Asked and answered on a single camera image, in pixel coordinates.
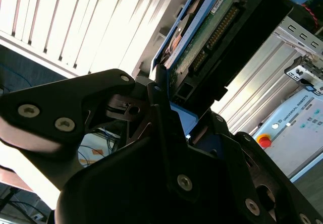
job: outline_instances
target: silver screw head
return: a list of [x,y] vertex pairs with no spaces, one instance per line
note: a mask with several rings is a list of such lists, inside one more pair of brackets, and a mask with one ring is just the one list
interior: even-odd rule
[[219,122],[223,122],[223,118],[222,118],[222,117],[220,117],[220,116],[217,116],[217,120],[218,120]]
[[192,181],[186,175],[178,175],[177,183],[185,191],[191,191],[193,188]]
[[305,216],[303,213],[299,214],[299,217],[301,218],[302,222],[304,224],[311,224],[310,220],[307,218],[307,216]]
[[244,135],[243,137],[244,137],[244,139],[246,139],[248,142],[250,142],[250,141],[251,141],[251,138],[250,138],[248,135]]
[[126,75],[121,75],[120,78],[126,82],[130,80]]
[[33,118],[39,115],[40,110],[32,104],[23,104],[18,107],[19,115],[27,118]]
[[254,214],[256,216],[260,215],[260,209],[259,209],[258,205],[256,204],[256,202],[254,202],[253,200],[248,198],[248,199],[246,199],[245,204],[246,204],[248,210],[252,214]]
[[62,132],[71,132],[75,128],[75,123],[70,118],[62,117],[55,121],[55,127]]

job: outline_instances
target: universal robots label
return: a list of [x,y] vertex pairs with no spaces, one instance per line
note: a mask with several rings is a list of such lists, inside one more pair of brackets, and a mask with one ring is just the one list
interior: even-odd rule
[[286,121],[294,112],[295,110],[300,107],[304,102],[305,102],[305,99],[308,98],[308,95],[304,96],[298,103],[297,105],[291,109],[291,111],[282,119],[282,120],[279,120],[278,123],[281,123],[283,121]]

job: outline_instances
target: white panel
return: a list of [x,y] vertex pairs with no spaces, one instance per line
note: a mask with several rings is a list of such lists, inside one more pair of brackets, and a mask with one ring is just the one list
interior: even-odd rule
[[323,122],[323,102],[314,99],[311,105],[309,109],[300,110],[299,115],[293,119],[296,122],[278,134],[271,147],[265,150],[288,177],[293,176],[304,164],[307,165],[306,163],[322,152],[323,128],[312,120]]
[[22,39],[22,35],[24,33],[28,5],[29,5],[29,0],[20,0],[16,30],[15,30],[15,38],[17,38],[18,40]]
[[231,132],[251,132],[298,87],[284,74],[284,68],[299,55],[271,35],[211,109],[227,121]]
[[31,45],[25,44],[12,35],[8,35],[2,31],[0,31],[0,44],[66,78],[78,76],[75,69],[67,65],[62,65],[58,60],[50,59],[47,54],[36,50]]
[[0,30],[11,35],[15,20],[17,0],[1,0]]
[[122,0],[98,48],[91,72],[117,68],[139,26],[150,0]]
[[10,24],[21,43],[10,38],[10,47],[16,43],[15,51],[29,51],[29,58],[37,54],[38,62],[63,75],[69,75],[65,67],[83,75],[114,67],[131,73],[171,0],[19,1]]
[[171,0],[152,0],[119,68],[131,75]]
[[118,0],[99,0],[77,58],[77,70],[87,74]]
[[28,11],[26,15],[26,22],[23,31],[22,41],[28,43],[30,39],[30,32],[32,28],[32,22],[35,15],[37,0],[29,0]]
[[47,54],[54,59],[60,57],[76,1],[77,0],[59,1],[47,45]]
[[79,0],[62,53],[62,62],[74,66],[97,0]]
[[40,0],[39,2],[31,39],[31,45],[39,51],[43,51],[45,48],[56,2],[57,0]]

